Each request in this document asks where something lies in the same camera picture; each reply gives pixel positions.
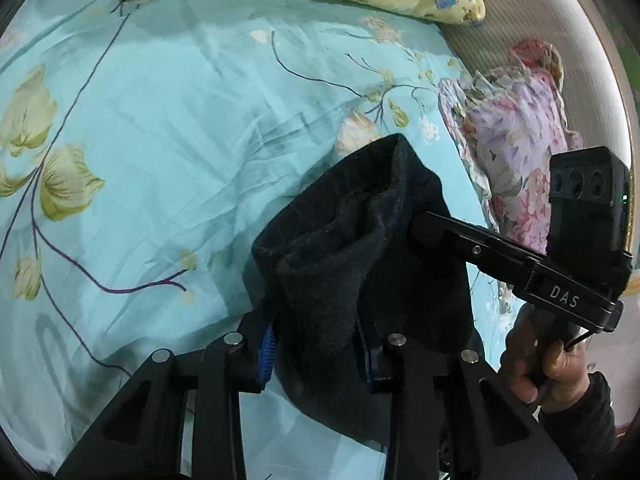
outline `bed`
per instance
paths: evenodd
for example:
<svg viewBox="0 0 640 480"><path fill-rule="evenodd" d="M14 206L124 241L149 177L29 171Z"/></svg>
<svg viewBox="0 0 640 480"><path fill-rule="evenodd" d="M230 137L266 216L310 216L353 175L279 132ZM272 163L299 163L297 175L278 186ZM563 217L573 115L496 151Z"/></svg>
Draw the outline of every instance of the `bed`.
<svg viewBox="0 0 640 480"><path fill-rule="evenodd" d="M37 133L0 151L0 426L20 460L55 473L153 350L232 330L260 296L256 235L364 143L402 132L452 215L485 224L437 82L505 63L523 36L562 52L586 144L637 167L632 91L593 3L535 0L531 17L532 1L485 0L471 28L335 0L5 0L0 104ZM519 304L468 275L497 366ZM252 480L382 475L384 454L300 413L277 378L241 411ZM188 438L183 455L188 474Z"/></svg>

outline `floral bedsheet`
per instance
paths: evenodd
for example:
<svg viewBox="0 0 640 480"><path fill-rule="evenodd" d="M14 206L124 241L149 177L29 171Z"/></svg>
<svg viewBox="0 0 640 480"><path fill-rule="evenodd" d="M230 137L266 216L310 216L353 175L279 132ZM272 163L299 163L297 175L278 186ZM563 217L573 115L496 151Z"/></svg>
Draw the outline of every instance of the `floral bedsheet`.
<svg viewBox="0 0 640 480"><path fill-rule="evenodd" d="M0 424L22 457L56 471L153 350L232 330L256 235L366 142L404 134L483 224L436 100L465 72L435 25L355 4L27 0L0 41ZM497 365L512 318L468 269ZM382 470L277 378L241 411L252 480Z"/></svg>

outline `pink floral cushion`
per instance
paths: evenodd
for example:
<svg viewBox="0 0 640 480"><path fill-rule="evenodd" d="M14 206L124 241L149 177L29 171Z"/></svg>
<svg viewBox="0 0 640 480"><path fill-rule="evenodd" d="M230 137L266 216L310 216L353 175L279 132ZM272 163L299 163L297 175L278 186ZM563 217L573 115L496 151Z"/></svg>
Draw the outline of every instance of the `pink floral cushion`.
<svg viewBox="0 0 640 480"><path fill-rule="evenodd" d="M566 127L558 51L525 40L510 54L514 66L468 81L443 79L440 111L489 225L545 253L549 158L581 148L582 138Z"/></svg>

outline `black sleeve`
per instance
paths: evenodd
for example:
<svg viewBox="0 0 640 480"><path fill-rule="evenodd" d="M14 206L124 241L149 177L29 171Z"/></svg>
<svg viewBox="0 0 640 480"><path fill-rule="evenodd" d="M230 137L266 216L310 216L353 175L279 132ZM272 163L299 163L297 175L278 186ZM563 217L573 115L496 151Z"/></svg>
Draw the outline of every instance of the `black sleeve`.
<svg viewBox="0 0 640 480"><path fill-rule="evenodd" d="M592 478L615 447L616 427L610 388L600 372L589 374L587 392L564 412L538 417L580 480Z"/></svg>

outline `printed leaf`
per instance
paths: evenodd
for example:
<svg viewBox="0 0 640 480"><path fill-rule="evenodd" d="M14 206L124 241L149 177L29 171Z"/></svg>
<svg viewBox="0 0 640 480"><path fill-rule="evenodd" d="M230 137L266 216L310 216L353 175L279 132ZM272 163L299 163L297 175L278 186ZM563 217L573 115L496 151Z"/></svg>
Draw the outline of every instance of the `printed leaf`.
<svg viewBox="0 0 640 480"><path fill-rule="evenodd" d="M12 156L40 146L58 112L58 103L50 99L49 90L42 85L44 70L41 65L27 76L2 115L0 146L8 147Z"/></svg>
<svg viewBox="0 0 640 480"><path fill-rule="evenodd" d="M196 270L198 268L198 259L193 251L188 249L180 253L180 266L184 270Z"/></svg>
<svg viewBox="0 0 640 480"><path fill-rule="evenodd" d="M382 91L377 90L369 95L367 95L367 99L372 103L379 103L380 99L382 99Z"/></svg>
<svg viewBox="0 0 640 480"><path fill-rule="evenodd" d="M394 75L391 70L381 68L378 70L378 73L382 76L382 79L385 80L387 86L391 86L394 83Z"/></svg>
<svg viewBox="0 0 640 480"><path fill-rule="evenodd" d="M482 91L478 90L477 88L474 88L471 91L471 95L473 96L474 99L477 99L479 101L483 101L485 98L485 95Z"/></svg>
<svg viewBox="0 0 640 480"><path fill-rule="evenodd" d="M432 81L435 79L435 76L433 75L433 70L425 70L424 72L420 72L418 74L418 79L420 80L425 80L428 79L429 81Z"/></svg>
<svg viewBox="0 0 640 480"><path fill-rule="evenodd" d="M409 124L409 117L396 102L391 99L388 100L389 109L391 110L391 116L394 118L394 123L398 128L405 128Z"/></svg>
<svg viewBox="0 0 640 480"><path fill-rule="evenodd" d="M517 181L516 185L511 189L502 192L500 195L502 196L517 196L519 192L522 191L522 177L520 177L519 181Z"/></svg>
<svg viewBox="0 0 640 480"><path fill-rule="evenodd" d="M40 261L32 258L20 258L15 266L14 299L24 296L27 301L35 300L40 291Z"/></svg>
<svg viewBox="0 0 640 480"><path fill-rule="evenodd" d="M103 185L104 180L84 163L80 146L62 146L50 153L44 165L40 206L47 218L61 221L87 208Z"/></svg>
<svg viewBox="0 0 640 480"><path fill-rule="evenodd" d="M4 164L0 160L0 197L5 198L14 194L27 183L30 176L31 175L28 174L22 178L9 178L6 176Z"/></svg>
<svg viewBox="0 0 640 480"><path fill-rule="evenodd" d="M184 290L180 294L180 303L183 305L192 305L195 299L195 294L192 290Z"/></svg>
<svg viewBox="0 0 640 480"><path fill-rule="evenodd" d="M500 234L505 236L511 235L511 231L515 225L516 222L511 220L507 215L502 216L502 229L500 230Z"/></svg>

